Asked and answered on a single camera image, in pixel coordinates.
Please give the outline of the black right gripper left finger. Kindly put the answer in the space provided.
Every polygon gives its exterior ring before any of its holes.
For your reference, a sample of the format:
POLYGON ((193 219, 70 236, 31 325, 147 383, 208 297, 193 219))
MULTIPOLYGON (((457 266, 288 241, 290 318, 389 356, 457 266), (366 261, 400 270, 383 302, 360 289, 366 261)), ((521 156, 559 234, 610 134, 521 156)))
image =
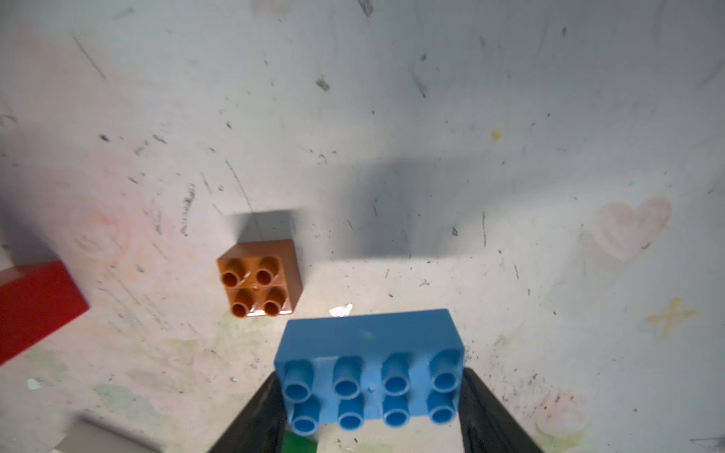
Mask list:
POLYGON ((286 426, 281 385, 272 373, 209 453, 280 453, 286 426))

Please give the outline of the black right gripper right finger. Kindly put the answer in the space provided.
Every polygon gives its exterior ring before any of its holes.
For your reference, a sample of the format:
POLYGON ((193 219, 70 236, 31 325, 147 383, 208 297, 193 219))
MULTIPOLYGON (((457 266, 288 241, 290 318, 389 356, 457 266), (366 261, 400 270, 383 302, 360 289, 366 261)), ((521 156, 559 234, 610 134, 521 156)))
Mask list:
POLYGON ((464 368, 459 420, 465 453, 542 453, 471 368, 464 368))

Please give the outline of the light blue long lego brick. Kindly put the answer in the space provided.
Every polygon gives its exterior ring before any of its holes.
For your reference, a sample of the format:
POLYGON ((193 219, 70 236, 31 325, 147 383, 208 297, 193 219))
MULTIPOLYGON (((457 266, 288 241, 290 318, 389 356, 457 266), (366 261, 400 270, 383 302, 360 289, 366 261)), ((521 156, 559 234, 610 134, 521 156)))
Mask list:
POLYGON ((464 344, 446 309, 292 320, 275 356, 292 431, 371 420, 403 428, 457 415, 464 344))

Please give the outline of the red lego brick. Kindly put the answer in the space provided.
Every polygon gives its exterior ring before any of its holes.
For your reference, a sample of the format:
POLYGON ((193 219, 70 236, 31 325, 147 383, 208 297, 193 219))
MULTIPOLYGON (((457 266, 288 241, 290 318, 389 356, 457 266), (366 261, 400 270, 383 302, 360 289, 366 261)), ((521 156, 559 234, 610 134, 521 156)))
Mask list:
POLYGON ((5 364, 89 311, 60 261, 1 272, 1 362, 5 364))

